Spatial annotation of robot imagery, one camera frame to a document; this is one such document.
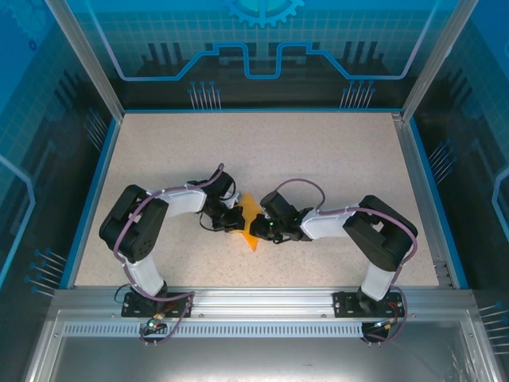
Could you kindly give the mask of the brushed metal panel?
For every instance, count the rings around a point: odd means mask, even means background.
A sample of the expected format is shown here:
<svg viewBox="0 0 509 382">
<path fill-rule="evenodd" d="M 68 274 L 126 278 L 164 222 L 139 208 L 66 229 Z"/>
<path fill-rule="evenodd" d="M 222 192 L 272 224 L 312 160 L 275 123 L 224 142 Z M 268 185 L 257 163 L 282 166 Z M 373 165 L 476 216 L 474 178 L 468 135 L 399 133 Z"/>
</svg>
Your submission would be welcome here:
<svg viewBox="0 0 509 382">
<path fill-rule="evenodd" d="M 388 343 L 359 338 L 64 337 L 43 329 L 22 382 L 509 382 L 476 319 L 408 322 Z"/>
</svg>

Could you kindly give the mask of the aluminium side rail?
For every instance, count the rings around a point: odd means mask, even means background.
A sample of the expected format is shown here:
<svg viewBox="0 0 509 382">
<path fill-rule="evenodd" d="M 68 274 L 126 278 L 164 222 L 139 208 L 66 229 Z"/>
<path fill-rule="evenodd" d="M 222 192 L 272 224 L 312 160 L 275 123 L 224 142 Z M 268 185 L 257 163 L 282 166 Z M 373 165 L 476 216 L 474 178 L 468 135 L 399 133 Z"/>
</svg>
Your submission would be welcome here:
<svg viewBox="0 0 509 382">
<path fill-rule="evenodd" d="M 450 265 L 449 246 L 442 231 L 440 218 L 414 133 L 399 113 L 394 112 L 392 119 L 421 218 L 423 232 L 420 233 L 420 236 L 425 235 L 438 286 L 442 289 L 456 289 L 457 281 L 454 268 Z"/>
</svg>

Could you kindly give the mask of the aluminium frame post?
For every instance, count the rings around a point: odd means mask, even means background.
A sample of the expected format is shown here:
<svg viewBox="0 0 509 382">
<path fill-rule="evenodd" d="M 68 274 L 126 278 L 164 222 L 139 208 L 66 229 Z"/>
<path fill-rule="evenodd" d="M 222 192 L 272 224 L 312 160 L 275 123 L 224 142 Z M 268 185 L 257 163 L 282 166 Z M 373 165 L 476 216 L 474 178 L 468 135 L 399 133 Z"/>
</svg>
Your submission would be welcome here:
<svg viewBox="0 0 509 382">
<path fill-rule="evenodd" d="M 406 102 L 402 107 L 401 120 L 405 124 L 410 123 L 419 104 L 429 90 L 430 85 L 437 76 L 445 59 L 449 56 L 457 38 L 472 15 L 479 0 L 458 0 L 458 3 L 451 13 L 437 43 L 433 47 L 428 60 L 419 74 Z"/>
<path fill-rule="evenodd" d="M 122 104 L 67 2 L 65 0 L 45 0 L 45 4 L 56 19 L 108 111 L 117 122 L 121 123 L 125 115 Z"/>
</svg>

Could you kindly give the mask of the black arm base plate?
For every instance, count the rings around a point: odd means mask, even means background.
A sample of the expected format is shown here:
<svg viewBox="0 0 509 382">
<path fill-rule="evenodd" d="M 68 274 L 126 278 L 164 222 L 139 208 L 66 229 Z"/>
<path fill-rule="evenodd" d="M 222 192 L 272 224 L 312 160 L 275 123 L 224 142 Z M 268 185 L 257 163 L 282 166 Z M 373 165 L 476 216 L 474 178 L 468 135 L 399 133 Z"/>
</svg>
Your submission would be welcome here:
<svg viewBox="0 0 509 382">
<path fill-rule="evenodd" d="M 388 291 L 379 301 L 369 298 L 361 290 L 340 291 L 332 295 L 332 308 L 336 318 L 400 318 L 406 312 L 402 296 L 397 291 Z"/>
<path fill-rule="evenodd" d="M 190 298 L 171 302 L 157 302 L 131 291 L 125 294 L 121 316 L 123 318 L 150 318 L 155 314 L 164 314 L 165 318 L 179 318 Z"/>
</svg>

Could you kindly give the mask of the aluminium mounting rail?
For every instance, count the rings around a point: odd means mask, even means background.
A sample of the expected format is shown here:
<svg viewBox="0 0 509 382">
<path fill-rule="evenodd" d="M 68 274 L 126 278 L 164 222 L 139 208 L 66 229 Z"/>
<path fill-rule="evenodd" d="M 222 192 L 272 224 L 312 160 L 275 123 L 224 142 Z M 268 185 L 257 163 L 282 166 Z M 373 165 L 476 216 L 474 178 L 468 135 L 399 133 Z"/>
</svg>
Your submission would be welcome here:
<svg viewBox="0 0 509 382">
<path fill-rule="evenodd" d="M 334 318 L 333 288 L 198 288 L 193 300 L 194 320 L 330 320 Z M 121 304 L 114 301 L 113 287 L 79 287 L 59 290 L 49 316 L 114 319 Z M 457 319 L 476 310 L 470 290 L 403 287 L 410 319 Z"/>
</svg>

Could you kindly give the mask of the orange square paper sheet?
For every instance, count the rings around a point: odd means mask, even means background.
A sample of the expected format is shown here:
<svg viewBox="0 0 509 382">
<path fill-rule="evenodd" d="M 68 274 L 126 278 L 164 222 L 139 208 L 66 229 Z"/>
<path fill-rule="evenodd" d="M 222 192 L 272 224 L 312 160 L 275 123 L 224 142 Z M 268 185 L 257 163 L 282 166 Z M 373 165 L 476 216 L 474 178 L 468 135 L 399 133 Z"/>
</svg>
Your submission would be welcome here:
<svg viewBox="0 0 509 382">
<path fill-rule="evenodd" d="M 251 194 L 245 193 L 240 198 L 239 206 L 243 208 L 242 218 L 244 219 L 244 226 L 242 229 L 235 229 L 233 232 L 240 234 L 248 247 L 252 251 L 256 251 L 259 238 L 250 234 L 251 224 L 254 222 L 258 214 L 262 213 L 258 202 L 252 197 Z"/>
</svg>

